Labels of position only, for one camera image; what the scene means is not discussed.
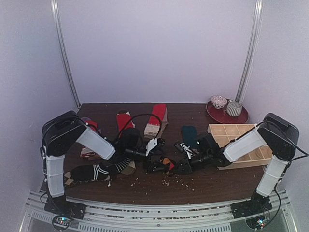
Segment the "red purple sock pair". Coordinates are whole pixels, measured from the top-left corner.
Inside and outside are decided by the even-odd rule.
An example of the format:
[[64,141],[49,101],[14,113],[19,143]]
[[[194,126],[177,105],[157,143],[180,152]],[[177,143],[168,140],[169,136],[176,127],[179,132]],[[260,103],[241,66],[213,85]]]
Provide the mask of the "red purple sock pair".
[[[81,120],[87,126],[89,126],[95,133],[101,135],[101,129],[98,128],[97,122],[92,121],[88,117],[82,117]],[[86,146],[82,146],[80,157],[88,159],[89,161],[100,159],[100,156],[97,153],[95,153],[93,150],[89,149]]]

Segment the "black red yellow argyle sock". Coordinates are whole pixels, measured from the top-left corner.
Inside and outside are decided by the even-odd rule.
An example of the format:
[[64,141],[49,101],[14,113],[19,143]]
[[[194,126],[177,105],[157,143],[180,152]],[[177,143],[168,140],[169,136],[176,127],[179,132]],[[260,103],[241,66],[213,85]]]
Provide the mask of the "black red yellow argyle sock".
[[174,175],[173,169],[176,165],[176,162],[172,159],[169,159],[168,157],[165,156],[161,156],[159,159],[159,162],[163,165],[163,173],[168,176],[171,177]]

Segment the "right aluminium frame post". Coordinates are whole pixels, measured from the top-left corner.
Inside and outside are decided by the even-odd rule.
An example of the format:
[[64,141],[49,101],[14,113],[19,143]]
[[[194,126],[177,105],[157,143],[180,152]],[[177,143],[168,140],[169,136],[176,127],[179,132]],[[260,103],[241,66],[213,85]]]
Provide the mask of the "right aluminium frame post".
[[250,76],[251,76],[251,72],[252,72],[253,58],[254,58],[255,50],[258,45],[260,28],[261,28],[263,5],[264,5],[263,0],[255,1],[252,30],[251,30],[251,35],[249,39],[247,55],[246,55],[243,71],[241,74],[239,87],[238,87],[236,97],[235,97],[235,101],[239,102],[240,104],[242,104],[242,102],[244,101],[246,89],[247,89]]

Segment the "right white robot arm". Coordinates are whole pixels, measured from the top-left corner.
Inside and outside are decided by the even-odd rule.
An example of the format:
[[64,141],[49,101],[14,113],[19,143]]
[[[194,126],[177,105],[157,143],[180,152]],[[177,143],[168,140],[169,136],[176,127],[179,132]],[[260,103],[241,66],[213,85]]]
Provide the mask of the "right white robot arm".
[[172,171],[175,174],[191,174],[198,168],[208,165],[226,167],[246,154],[267,145],[272,151],[271,160],[256,187],[257,195],[247,204],[248,210],[256,214],[265,207],[265,198],[275,189],[275,185],[294,158],[298,139],[299,129],[295,125],[273,113],[268,113],[262,122],[223,147],[219,147],[212,134],[200,134],[197,137],[200,153],[180,160]]

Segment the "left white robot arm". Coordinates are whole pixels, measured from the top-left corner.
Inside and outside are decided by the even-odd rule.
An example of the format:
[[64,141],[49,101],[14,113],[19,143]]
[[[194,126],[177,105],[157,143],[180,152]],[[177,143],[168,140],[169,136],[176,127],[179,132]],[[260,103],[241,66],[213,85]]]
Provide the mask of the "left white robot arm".
[[75,144],[81,144],[111,162],[82,165],[71,170],[71,177],[77,182],[112,179],[121,173],[132,161],[150,164],[153,155],[162,155],[164,139],[158,134],[145,140],[135,128],[129,112],[119,112],[116,116],[119,132],[113,140],[102,136],[98,128],[82,120],[74,111],[68,111],[42,128],[41,157],[44,160],[43,173],[49,195],[50,206],[60,215],[66,214],[70,207],[62,197],[64,187],[64,159]]

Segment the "white dotted bowl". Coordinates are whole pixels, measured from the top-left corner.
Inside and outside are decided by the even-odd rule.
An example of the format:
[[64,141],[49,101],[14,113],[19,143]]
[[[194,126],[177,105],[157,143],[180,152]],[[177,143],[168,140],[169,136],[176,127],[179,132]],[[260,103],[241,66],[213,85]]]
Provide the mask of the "white dotted bowl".
[[228,100],[220,95],[214,95],[211,97],[211,103],[216,109],[222,109],[228,104]]

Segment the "black white striped sock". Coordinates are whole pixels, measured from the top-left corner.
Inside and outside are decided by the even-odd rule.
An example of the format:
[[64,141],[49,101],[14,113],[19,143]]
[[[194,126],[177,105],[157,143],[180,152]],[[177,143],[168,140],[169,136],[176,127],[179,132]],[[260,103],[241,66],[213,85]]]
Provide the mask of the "black white striped sock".
[[121,162],[105,166],[103,163],[81,165],[71,170],[71,178],[75,181],[106,180],[121,173],[133,159],[125,158]]

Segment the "aluminium frame post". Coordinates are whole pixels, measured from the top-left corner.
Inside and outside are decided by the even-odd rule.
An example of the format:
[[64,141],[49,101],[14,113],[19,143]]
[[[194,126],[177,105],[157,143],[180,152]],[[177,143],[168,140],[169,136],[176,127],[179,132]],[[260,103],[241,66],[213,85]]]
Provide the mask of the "aluminium frame post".
[[51,0],[51,9],[52,9],[52,15],[55,23],[55,28],[56,28],[56,34],[57,34],[57,39],[58,39],[58,44],[59,44],[59,49],[60,49],[60,54],[61,54],[61,60],[62,64],[64,67],[65,71],[65,76],[69,84],[69,89],[70,92],[73,96],[73,100],[75,102],[76,107],[79,109],[81,107],[81,103],[77,94],[77,90],[75,87],[75,83],[72,77],[71,73],[71,68],[69,64],[69,59],[65,47],[65,41],[63,37],[63,31],[62,31],[62,26],[61,26],[61,19],[60,19],[60,13],[59,13],[59,6],[58,6],[58,1],[57,0]]
[[254,58],[255,50],[258,45],[260,28],[261,28],[263,5],[264,5],[263,0],[255,1],[252,30],[251,30],[251,35],[249,39],[247,55],[246,55],[243,71],[241,74],[239,87],[238,87],[236,97],[235,97],[235,101],[239,102],[240,104],[242,104],[242,102],[244,101],[246,89],[247,89],[250,76],[251,76],[251,72],[252,72],[253,58]]

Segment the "dark green christmas sock pair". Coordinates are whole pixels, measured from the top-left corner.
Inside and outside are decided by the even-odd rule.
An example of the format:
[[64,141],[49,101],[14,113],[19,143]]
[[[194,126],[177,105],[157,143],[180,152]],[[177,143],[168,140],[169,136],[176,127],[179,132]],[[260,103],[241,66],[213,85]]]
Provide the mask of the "dark green christmas sock pair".
[[197,144],[197,130],[194,126],[182,126],[181,128],[183,142],[191,149],[199,149]]

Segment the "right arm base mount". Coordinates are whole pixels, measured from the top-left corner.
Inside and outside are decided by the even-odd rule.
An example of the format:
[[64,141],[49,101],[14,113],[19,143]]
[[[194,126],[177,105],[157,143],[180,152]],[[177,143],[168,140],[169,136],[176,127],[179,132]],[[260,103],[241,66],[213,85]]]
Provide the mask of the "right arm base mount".
[[272,204],[269,197],[251,197],[249,200],[231,204],[234,219],[245,218],[246,225],[254,230],[265,227]]

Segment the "grey striped cup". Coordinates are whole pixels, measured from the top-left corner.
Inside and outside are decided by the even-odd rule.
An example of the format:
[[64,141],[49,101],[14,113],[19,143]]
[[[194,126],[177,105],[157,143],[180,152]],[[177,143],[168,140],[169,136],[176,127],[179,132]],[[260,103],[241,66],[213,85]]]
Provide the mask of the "grey striped cup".
[[240,116],[242,111],[242,105],[237,101],[230,101],[227,105],[226,112],[231,117]]

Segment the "left aluminium frame post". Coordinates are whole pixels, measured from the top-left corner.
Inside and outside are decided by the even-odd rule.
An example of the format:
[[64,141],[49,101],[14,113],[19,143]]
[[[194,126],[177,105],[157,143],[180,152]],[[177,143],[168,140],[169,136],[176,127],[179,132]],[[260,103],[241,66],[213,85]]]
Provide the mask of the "left aluminium frame post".
[[75,87],[75,83],[72,77],[71,73],[71,68],[69,64],[69,59],[65,47],[65,41],[63,37],[63,31],[62,31],[62,26],[61,26],[61,19],[60,19],[60,13],[59,13],[59,6],[58,6],[58,1],[57,0],[51,0],[51,9],[52,9],[52,15],[55,23],[55,28],[56,28],[56,34],[57,34],[57,39],[58,39],[58,44],[59,44],[59,49],[60,49],[60,54],[61,54],[61,60],[62,64],[64,67],[65,71],[65,76],[69,84],[69,89],[70,92],[73,96],[73,100],[75,102],[76,107],[79,109],[81,107],[81,103],[77,94],[77,90]]

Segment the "wooden compartment tray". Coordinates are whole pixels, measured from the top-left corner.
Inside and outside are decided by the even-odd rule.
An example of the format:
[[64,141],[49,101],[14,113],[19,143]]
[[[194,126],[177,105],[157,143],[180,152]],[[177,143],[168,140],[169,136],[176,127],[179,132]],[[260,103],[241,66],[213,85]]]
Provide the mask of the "wooden compartment tray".
[[219,147],[223,147],[233,162],[220,170],[268,165],[272,158],[269,146],[260,140],[257,131],[250,131],[257,124],[209,124]]

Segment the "red round plate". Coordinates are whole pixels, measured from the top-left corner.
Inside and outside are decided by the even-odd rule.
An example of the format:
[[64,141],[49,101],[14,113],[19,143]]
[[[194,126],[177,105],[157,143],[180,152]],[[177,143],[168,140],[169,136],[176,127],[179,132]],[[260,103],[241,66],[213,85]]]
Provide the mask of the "red round plate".
[[212,119],[221,124],[245,124],[249,121],[249,114],[244,107],[238,117],[232,117],[227,113],[226,106],[222,109],[216,109],[211,101],[208,101],[206,111]]

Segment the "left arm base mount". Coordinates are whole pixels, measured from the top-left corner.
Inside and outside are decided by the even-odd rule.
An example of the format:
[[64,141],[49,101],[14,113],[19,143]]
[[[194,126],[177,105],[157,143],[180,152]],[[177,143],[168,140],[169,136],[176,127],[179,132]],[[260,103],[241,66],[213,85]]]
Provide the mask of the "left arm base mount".
[[52,226],[57,231],[64,231],[76,223],[77,219],[82,220],[85,215],[86,205],[64,201],[64,204],[57,205],[52,199],[47,199],[44,210],[55,214],[52,218]]

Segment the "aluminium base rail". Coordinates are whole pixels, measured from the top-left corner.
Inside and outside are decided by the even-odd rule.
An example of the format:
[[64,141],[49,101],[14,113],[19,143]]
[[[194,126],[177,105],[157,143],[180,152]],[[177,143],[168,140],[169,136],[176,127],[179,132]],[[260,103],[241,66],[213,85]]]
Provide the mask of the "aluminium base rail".
[[[269,226],[254,230],[245,218],[234,219],[231,204],[243,200],[187,205],[131,205],[68,197],[86,205],[82,220],[64,232],[300,232],[289,198],[281,191],[281,207]],[[18,232],[57,232],[54,214],[44,211],[42,192],[30,192]]]

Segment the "red white patterned sock pair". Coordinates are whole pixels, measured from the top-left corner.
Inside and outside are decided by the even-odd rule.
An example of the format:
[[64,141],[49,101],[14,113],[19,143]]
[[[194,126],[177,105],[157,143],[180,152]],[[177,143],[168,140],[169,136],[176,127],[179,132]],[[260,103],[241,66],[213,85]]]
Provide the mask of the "red white patterned sock pair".
[[135,128],[135,124],[130,121],[131,114],[128,110],[119,110],[116,115],[116,120],[119,132],[121,132],[122,129]]

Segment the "red beige sock pair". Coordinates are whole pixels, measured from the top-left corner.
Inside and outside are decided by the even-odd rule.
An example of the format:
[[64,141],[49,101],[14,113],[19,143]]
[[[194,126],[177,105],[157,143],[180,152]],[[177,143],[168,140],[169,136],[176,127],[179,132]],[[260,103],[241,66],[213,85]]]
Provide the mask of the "red beige sock pair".
[[150,116],[150,119],[144,129],[144,138],[153,139],[153,138],[161,138],[165,127],[168,124],[167,116],[168,110],[165,104],[157,104],[153,107],[152,114],[157,116],[159,120],[155,116]]

